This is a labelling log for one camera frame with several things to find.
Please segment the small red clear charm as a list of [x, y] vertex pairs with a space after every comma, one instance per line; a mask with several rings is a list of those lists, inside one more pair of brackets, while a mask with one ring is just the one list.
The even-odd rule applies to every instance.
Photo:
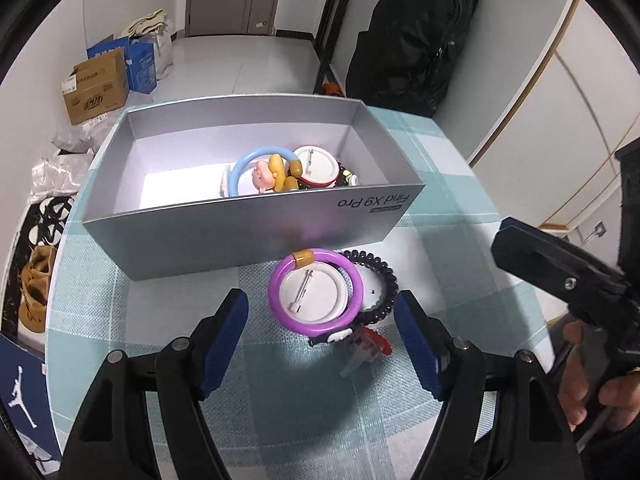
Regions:
[[390, 356], [393, 352], [390, 342], [376, 330], [367, 326], [349, 326], [335, 333], [310, 337], [308, 344], [311, 347], [317, 344], [341, 344], [349, 351], [349, 359], [342, 368], [340, 375], [347, 377], [360, 366], [373, 363], [380, 356]]

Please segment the white pin badge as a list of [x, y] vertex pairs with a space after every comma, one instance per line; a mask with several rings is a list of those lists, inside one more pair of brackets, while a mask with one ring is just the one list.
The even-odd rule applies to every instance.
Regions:
[[334, 266], [313, 263], [285, 275], [279, 299], [289, 318], [302, 324], [322, 324], [345, 312], [349, 287]]

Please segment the pink pig toy charm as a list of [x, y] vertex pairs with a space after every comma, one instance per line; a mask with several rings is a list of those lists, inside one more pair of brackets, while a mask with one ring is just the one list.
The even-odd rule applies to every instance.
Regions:
[[272, 154], [268, 160], [255, 162], [252, 181], [259, 194], [294, 191], [299, 189], [298, 179], [302, 172], [299, 159], [287, 162], [281, 155]]

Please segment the red rimmed pin badge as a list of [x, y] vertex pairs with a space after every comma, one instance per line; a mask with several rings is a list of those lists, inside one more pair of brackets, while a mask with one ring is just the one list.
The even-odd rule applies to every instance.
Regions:
[[306, 185], [312, 188], [330, 188], [340, 174], [337, 159], [320, 146], [304, 145], [296, 148], [294, 154], [302, 164], [300, 176]]

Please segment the teal plaid tablecloth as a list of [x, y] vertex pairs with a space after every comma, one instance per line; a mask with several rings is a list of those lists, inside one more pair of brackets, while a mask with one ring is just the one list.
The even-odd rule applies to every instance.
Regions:
[[[424, 182], [381, 243], [399, 286], [453, 335], [480, 350], [553, 351], [534, 290], [498, 270], [490, 244], [500, 221], [472, 169], [434, 122], [376, 110]], [[202, 410], [235, 479], [407, 479], [435, 425], [439, 404], [421, 388], [392, 320], [378, 330], [392, 345], [352, 372], [349, 351], [311, 346], [268, 308], [268, 263], [134, 282], [81, 223], [79, 193], [58, 246], [46, 342], [53, 426], [65, 442], [96, 371], [111, 350], [132, 356], [190, 334], [229, 289], [247, 293], [250, 314], [221, 386]]]

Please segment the grey open phone box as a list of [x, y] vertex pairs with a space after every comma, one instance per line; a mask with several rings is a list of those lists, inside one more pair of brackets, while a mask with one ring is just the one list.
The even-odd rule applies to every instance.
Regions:
[[[259, 159], [309, 146], [352, 186], [258, 192]], [[134, 281], [384, 240], [423, 190], [362, 103], [313, 94], [210, 96], [128, 110], [91, 177], [82, 224]]]

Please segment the tan suede boot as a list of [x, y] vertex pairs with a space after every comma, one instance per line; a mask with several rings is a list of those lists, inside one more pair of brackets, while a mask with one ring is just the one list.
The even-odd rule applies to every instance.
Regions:
[[28, 263], [21, 270], [22, 300], [18, 319], [31, 332], [42, 334], [46, 330], [46, 317], [56, 248], [38, 245]]

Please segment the blue Jordan shoe box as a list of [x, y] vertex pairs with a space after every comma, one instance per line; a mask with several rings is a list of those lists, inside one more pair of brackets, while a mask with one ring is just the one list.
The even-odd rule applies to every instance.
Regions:
[[60, 468], [61, 451], [53, 427], [46, 369], [33, 354], [1, 336], [1, 399], [15, 430], [42, 474]]

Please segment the black white sneaker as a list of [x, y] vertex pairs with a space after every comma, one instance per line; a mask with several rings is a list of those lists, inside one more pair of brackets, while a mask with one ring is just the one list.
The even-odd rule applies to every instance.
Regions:
[[74, 203], [74, 196], [54, 196], [30, 206], [21, 228], [28, 247], [58, 248]]

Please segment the silver plastic parcel bag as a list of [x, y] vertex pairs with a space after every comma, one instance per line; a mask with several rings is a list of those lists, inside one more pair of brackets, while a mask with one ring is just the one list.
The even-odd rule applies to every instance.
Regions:
[[93, 151], [40, 159], [30, 170], [28, 202], [33, 205], [46, 198], [75, 195], [84, 184], [93, 159]]

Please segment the black backpack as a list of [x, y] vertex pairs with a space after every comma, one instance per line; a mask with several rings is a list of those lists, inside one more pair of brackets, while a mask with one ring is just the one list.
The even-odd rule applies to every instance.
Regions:
[[358, 34], [346, 96], [432, 118], [446, 96], [480, 0], [378, 0]]

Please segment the grey plastic parcel bag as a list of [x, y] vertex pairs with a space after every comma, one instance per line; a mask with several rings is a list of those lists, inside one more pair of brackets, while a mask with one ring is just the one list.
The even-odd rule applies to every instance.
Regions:
[[52, 144], [63, 152], [84, 154], [96, 153], [122, 113], [118, 110], [93, 117], [79, 125], [58, 128]]

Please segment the orange black tool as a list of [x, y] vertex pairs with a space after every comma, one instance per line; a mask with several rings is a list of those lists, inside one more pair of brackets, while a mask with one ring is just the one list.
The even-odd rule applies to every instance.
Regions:
[[344, 96], [343, 90], [336, 82], [324, 82], [320, 87], [320, 93], [324, 96]]

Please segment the brown cardboard box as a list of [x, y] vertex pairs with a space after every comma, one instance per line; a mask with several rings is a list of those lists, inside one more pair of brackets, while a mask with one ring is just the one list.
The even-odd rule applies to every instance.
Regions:
[[72, 125], [123, 107], [129, 93], [124, 50], [118, 48], [89, 58], [61, 82]]

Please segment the blue cardboard box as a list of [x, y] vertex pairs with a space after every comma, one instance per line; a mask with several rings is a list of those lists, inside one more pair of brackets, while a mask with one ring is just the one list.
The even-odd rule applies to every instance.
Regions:
[[90, 47], [87, 55], [88, 58], [94, 58], [115, 49], [124, 51], [129, 90], [151, 94], [157, 84], [152, 44], [132, 41], [128, 37], [104, 40]]

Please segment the beige tote bag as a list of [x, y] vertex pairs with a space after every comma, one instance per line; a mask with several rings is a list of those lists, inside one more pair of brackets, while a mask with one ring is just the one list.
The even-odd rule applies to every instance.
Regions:
[[162, 80], [168, 76], [174, 64], [171, 40], [173, 32], [174, 26], [168, 13], [164, 9], [158, 9], [132, 21], [119, 36], [129, 38], [132, 42], [152, 44], [156, 78]]

